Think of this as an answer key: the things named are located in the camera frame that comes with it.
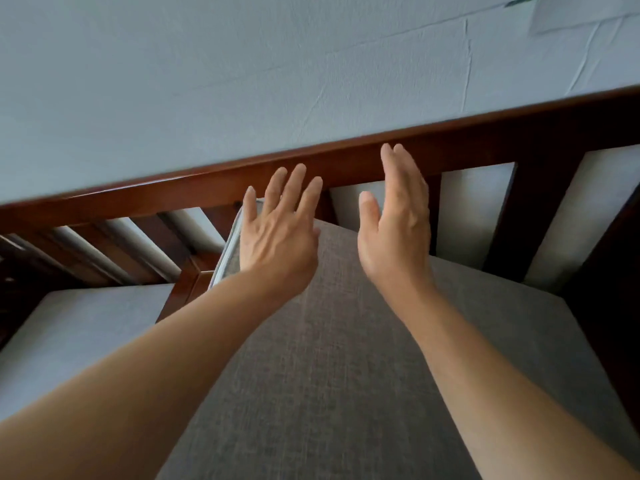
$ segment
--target fabric texture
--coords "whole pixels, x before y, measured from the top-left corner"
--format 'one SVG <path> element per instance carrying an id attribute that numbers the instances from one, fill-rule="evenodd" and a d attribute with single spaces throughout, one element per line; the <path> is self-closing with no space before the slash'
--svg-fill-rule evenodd
<path id="1" fill-rule="evenodd" d="M 236 353 L 158 478 L 480 478 L 418 346 L 364 276 L 356 234 L 317 226 L 313 281 Z M 220 276 L 239 269 L 233 236 L 225 254 Z M 433 271 L 519 370 L 640 465 L 638 437 L 561 298 L 437 258 Z"/>
<path id="2" fill-rule="evenodd" d="M 173 285 L 54 291 L 0 352 L 0 420 L 153 326 Z"/>

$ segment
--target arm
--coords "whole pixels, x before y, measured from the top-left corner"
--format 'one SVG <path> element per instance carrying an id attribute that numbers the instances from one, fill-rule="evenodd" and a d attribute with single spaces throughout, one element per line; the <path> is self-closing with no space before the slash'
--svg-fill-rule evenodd
<path id="1" fill-rule="evenodd" d="M 439 293 L 428 263 L 428 188 L 401 145 L 381 153 L 385 208 L 380 217 L 373 196 L 360 196 L 360 259 L 420 346 L 482 477 L 638 478 Z"/>
<path id="2" fill-rule="evenodd" d="M 260 216 L 247 190 L 240 273 L 0 423 L 3 477 L 155 478 L 229 359 L 316 271 L 322 180 L 294 213 L 305 167 L 283 190 L 286 173 Z"/>

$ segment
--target hand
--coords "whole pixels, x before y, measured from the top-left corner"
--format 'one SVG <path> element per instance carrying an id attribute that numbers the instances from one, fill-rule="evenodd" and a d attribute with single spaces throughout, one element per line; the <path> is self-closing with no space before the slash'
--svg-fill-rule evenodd
<path id="1" fill-rule="evenodd" d="M 262 273 L 262 279 L 273 284 L 274 292 L 285 301 L 307 288 L 318 266 L 320 231 L 314 229 L 314 215 L 322 178 L 311 180 L 296 211 L 306 172 L 304 165 L 297 165 L 285 185 L 287 170 L 278 168 L 267 186 L 260 215 L 253 187 L 244 194 L 240 270 Z"/>
<path id="2" fill-rule="evenodd" d="M 397 307 L 412 290 L 433 287 L 429 266 L 429 188 L 401 144 L 380 150 L 385 169 L 385 205 L 360 194 L 358 254 L 364 272 L 388 304 Z"/>

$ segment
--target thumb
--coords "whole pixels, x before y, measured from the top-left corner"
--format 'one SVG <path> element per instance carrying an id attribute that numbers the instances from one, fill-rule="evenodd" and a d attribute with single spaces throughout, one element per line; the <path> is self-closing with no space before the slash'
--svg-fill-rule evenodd
<path id="1" fill-rule="evenodd" d="M 377 232 L 380 220 L 380 206 L 376 198 L 369 191 L 361 192 L 358 198 L 358 206 L 360 208 L 360 232 Z"/>

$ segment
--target green marking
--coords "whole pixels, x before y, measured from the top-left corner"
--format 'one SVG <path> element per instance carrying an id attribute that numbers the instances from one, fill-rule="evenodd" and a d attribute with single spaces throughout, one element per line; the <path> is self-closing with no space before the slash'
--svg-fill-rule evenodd
<path id="1" fill-rule="evenodd" d="M 510 6 L 514 6 L 514 5 L 519 5 L 521 3 L 526 3 L 526 2 L 530 2 L 533 0 L 514 0 L 514 1 L 510 1 L 509 3 L 507 3 L 507 5 L 505 5 L 505 8 L 508 8 Z"/>

